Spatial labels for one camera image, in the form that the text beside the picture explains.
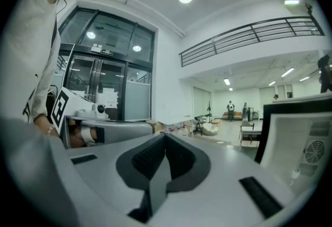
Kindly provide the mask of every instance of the black cable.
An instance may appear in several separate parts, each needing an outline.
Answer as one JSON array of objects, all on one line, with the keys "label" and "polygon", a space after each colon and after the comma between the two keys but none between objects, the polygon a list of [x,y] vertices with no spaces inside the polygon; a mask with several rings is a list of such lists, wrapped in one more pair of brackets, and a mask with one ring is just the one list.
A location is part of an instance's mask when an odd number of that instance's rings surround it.
[{"label": "black cable", "polygon": [[66,5],[59,11],[59,12],[57,12],[57,15],[58,15],[58,13],[60,13],[64,8],[66,8],[67,7],[67,1],[66,0],[64,0],[64,2],[66,3]]}]

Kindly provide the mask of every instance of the white shirt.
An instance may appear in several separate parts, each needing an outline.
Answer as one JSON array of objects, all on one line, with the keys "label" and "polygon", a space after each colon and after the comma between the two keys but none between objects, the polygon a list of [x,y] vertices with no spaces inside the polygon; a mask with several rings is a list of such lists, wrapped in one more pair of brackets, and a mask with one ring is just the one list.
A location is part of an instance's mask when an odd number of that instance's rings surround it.
[{"label": "white shirt", "polygon": [[0,40],[0,116],[33,122],[47,115],[60,36],[51,48],[56,4],[19,0]]}]

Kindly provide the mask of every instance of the person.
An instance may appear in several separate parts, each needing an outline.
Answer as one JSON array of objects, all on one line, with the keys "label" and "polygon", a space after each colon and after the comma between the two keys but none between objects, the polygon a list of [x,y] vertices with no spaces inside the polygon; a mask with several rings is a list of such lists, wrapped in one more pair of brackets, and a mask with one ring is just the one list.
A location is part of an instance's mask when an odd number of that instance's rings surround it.
[{"label": "person", "polygon": [[247,118],[247,113],[248,113],[248,106],[247,103],[244,103],[243,109],[242,109],[242,119],[245,120]]},{"label": "person", "polygon": [[321,70],[321,93],[327,92],[328,89],[332,91],[332,71],[329,66],[329,61],[329,55],[325,55],[318,61],[318,68]]},{"label": "person", "polygon": [[234,121],[234,110],[235,106],[232,103],[232,101],[229,101],[229,104],[227,105],[227,110],[228,110],[228,121]]},{"label": "person", "polygon": [[[0,116],[33,123],[58,137],[47,119],[46,99],[60,49],[57,0],[19,0],[0,41]],[[96,140],[94,129],[89,134]],[[85,145],[81,127],[71,133],[72,147]]]}]

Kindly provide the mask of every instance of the sofa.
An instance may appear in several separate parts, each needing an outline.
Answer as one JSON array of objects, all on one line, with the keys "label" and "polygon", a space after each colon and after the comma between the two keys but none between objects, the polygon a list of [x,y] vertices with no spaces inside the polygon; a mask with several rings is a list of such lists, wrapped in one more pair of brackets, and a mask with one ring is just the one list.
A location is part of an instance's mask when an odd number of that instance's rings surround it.
[{"label": "sofa", "polygon": [[[223,120],[228,120],[228,112],[224,112]],[[242,121],[242,112],[234,112],[234,120]]]}]

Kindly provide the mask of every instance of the bracelet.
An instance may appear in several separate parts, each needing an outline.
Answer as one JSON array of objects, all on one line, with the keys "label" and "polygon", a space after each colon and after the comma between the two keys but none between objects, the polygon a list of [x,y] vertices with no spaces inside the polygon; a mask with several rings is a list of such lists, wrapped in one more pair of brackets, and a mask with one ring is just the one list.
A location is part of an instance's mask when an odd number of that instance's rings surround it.
[{"label": "bracelet", "polygon": [[55,125],[52,125],[50,128],[47,130],[47,136],[51,135],[52,130],[55,128]]}]

